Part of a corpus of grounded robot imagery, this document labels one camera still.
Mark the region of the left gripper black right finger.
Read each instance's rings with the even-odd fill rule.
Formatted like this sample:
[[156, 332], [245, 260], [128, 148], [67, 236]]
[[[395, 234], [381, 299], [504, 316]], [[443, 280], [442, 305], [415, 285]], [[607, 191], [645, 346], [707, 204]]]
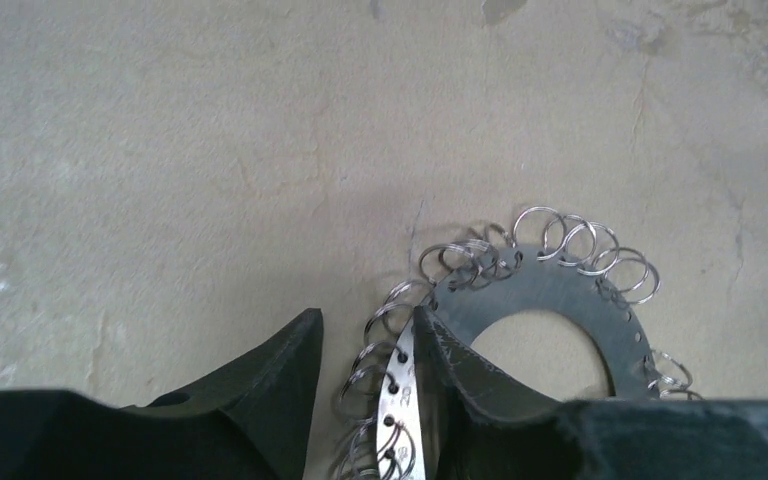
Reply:
[[414, 324], [441, 394], [439, 479], [768, 479], [768, 401], [575, 400], [494, 419], [476, 402], [501, 389], [457, 381], [446, 334], [422, 308]]

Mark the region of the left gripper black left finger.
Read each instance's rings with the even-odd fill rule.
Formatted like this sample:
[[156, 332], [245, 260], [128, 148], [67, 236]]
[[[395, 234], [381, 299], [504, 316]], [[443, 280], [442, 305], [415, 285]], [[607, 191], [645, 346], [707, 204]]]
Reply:
[[299, 479], [321, 368], [319, 309], [150, 404], [0, 390], [0, 479]]

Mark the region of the silver disc with keyrings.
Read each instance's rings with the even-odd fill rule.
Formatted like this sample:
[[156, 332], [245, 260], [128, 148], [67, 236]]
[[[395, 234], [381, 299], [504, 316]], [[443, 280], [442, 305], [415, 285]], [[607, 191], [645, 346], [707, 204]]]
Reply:
[[547, 206], [512, 226], [425, 249], [417, 274], [368, 318], [335, 407], [352, 424], [337, 479], [433, 479], [469, 435], [482, 444], [556, 411], [560, 401], [474, 349], [498, 322], [553, 313], [594, 346], [610, 400], [694, 400], [691, 372], [651, 347], [635, 307], [659, 291], [656, 267], [608, 226]]

